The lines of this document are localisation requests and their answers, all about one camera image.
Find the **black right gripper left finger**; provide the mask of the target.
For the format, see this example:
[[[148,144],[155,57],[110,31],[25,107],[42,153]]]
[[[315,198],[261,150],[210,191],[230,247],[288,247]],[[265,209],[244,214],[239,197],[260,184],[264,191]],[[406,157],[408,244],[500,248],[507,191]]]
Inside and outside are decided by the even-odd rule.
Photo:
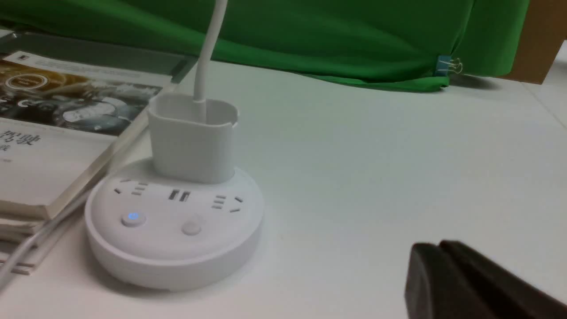
[[[486,319],[483,305],[450,257],[436,245],[411,247],[404,291],[409,319]]]

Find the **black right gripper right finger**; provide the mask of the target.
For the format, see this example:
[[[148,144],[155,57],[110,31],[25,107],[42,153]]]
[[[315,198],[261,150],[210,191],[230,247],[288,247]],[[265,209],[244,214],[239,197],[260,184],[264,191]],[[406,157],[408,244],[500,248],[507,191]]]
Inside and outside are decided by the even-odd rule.
[[[480,300],[499,319],[565,319],[566,304],[460,241],[443,240],[448,254]]]

